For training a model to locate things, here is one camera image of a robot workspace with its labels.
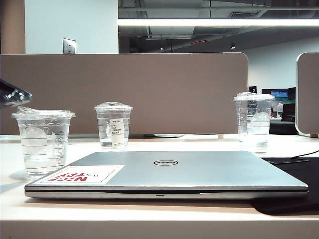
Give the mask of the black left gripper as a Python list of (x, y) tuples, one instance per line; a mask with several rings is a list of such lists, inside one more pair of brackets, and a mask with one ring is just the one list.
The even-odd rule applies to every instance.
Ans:
[(29, 103), (32, 94), (22, 90), (3, 79), (0, 80), (0, 106), (17, 107)]

